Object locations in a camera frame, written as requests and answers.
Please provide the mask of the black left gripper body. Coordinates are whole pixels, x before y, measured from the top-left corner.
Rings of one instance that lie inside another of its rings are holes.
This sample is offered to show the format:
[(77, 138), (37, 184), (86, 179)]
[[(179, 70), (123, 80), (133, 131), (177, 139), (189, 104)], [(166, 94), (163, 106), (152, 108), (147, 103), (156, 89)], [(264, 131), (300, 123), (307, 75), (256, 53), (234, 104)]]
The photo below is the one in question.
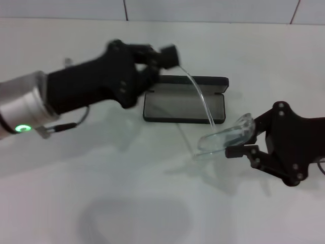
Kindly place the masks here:
[(103, 100), (114, 100), (123, 108), (136, 105), (152, 84), (152, 70), (139, 72), (136, 64), (149, 64), (150, 45), (109, 42), (98, 58), (49, 73), (47, 101), (57, 114)]

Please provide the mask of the black glasses case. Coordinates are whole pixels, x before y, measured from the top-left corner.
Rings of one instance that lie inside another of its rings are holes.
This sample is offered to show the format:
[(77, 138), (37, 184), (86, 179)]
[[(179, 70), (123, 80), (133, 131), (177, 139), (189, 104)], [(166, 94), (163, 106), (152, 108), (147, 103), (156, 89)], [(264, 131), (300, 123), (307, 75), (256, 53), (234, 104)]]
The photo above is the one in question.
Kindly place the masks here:
[[(226, 119), (226, 77), (195, 76), (215, 124)], [(187, 76), (161, 76), (144, 98), (143, 119), (153, 123), (208, 124), (202, 100)]]

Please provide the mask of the clear white glasses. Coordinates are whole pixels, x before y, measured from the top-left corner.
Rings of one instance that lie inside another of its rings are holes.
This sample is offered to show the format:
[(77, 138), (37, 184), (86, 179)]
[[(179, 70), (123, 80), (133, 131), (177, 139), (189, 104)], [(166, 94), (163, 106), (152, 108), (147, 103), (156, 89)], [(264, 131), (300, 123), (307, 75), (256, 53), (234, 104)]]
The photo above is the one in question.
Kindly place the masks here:
[(203, 93), (198, 84), (194, 80), (194, 76), (191, 76), (188, 72), (184, 74), (195, 86), (204, 108), (208, 116), (209, 123), (203, 125), (210, 125), (211, 133), (202, 136), (197, 143), (197, 153), (193, 155), (193, 159), (196, 161), (207, 161), (215, 157), (216, 154), (225, 151), (229, 146), (242, 145), (253, 136), (255, 130), (255, 122), (250, 113), (246, 113), (241, 116), (233, 126), (230, 128), (219, 130), (215, 124), (211, 115), (211, 112), (205, 102)]

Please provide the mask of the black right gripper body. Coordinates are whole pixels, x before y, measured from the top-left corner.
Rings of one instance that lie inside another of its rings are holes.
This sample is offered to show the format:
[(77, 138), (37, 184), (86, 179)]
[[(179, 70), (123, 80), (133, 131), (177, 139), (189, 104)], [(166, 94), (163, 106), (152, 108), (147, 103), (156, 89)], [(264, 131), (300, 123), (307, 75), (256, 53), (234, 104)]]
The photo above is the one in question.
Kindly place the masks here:
[(284, 168), (282, 181), (297, 186), (308, 177), (309, 165), (325, 158), (325, 117), (301, 117), (287, 102), (276, 102), (266, 142)]

